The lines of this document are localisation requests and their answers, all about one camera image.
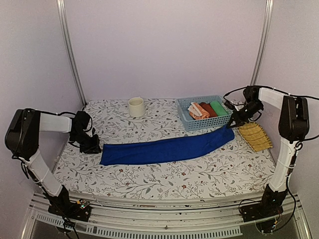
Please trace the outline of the blue towel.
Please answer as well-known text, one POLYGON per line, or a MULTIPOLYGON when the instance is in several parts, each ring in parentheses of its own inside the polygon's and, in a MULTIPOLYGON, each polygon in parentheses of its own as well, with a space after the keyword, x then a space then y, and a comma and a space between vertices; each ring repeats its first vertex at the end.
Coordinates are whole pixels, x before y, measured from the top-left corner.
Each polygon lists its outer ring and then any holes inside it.
POLYGON ((151 142, 104 144, 100 164, 145 165, 183 161, 205 156, 235 138, 226 126, 212 132, 151 142))

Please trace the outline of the light blue plastic basket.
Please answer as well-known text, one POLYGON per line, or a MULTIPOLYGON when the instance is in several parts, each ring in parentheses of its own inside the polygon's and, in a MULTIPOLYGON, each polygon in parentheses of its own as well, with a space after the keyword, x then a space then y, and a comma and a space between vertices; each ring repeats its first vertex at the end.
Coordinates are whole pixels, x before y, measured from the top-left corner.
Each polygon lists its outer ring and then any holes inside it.
POLYGON ((231 111, 224 106, 223 99, 219 95, 181 98, 176 100, 176 105, 179 119, 181 120, 186 131, 224 126, 229 122, 231 117, 231 111), (188 107, 191 105, 192 102, 211 103, 212 101, 218 101, 226 110, 227 115, 201 120, 195 120, 189 115, 188 107))

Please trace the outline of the orange bunny pattern towel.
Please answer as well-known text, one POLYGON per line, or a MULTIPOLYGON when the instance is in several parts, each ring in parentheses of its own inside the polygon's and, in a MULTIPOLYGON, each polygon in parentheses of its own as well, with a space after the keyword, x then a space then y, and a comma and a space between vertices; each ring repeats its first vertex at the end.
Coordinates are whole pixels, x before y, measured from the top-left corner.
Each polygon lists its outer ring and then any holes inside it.
POLYGON ((210 117, 209 112, 196 102, 191 102, 187 110, 194 120, 203 120, 210 117))

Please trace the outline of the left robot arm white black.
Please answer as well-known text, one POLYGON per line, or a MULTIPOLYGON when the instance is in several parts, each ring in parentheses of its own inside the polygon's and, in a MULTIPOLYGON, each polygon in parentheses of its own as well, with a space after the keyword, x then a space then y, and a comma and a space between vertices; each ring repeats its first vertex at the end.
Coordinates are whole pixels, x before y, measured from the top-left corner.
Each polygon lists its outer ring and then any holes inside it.
POLYGON ((35 109, 16 110, 4 141, 12 158, 21 162, 26 177, 32 177, 63 216, 74 212, 68 190, 52 174, 39 149, 41 132, 68 134, 68 143, 84 154, 98 154, 102 150, 93 128, 93 120, 85 111, 51 113, 35 109))

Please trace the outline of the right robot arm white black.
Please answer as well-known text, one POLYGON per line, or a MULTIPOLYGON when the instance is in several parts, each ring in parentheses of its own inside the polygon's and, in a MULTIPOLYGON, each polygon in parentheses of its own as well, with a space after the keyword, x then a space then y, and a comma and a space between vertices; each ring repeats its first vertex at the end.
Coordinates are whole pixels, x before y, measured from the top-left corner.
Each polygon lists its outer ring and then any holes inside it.
POLYGON ((306 98, 294 96, 267 86, 247 86, 241 88, 245 98, 243 108, 225 99, 227 108, 233 111, 228 128, 240 127, 249 122, 255 113, 264 109, 264 103, 280 110, 278 123, 281 137, 280 153, 272 179, 263 193, 264 202, 258 205, 258 213, 268 217, 277 209, 277 202, 284 200, 288 192, 290 175, 301 144, 309 132, 309 110, 306 98))

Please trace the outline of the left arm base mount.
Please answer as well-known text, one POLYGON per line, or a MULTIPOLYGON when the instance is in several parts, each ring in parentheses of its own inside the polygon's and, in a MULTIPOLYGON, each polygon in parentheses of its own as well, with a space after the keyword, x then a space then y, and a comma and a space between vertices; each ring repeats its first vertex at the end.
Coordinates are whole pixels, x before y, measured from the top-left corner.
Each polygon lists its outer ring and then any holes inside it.
POLYGON ((49 199, 50 206, 48 212, 66 219, 74 219, 78 221, 88 222, 92 207, 88 201, 83 199, 77 202, 71 202, 69 198, 66 200, 53 197, 49 199))

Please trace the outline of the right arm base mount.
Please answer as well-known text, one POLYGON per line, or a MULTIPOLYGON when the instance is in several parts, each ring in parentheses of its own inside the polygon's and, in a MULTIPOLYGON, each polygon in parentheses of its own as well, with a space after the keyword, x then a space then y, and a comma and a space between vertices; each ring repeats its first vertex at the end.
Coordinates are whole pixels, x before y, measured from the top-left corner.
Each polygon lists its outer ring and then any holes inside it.
POLYGON ((240 202, 238 211, 244 222, 266 219, 269 217, 280 218, 283 213, 283 201, 271 199, 270 201, 255 201, 244 199, 240 202))

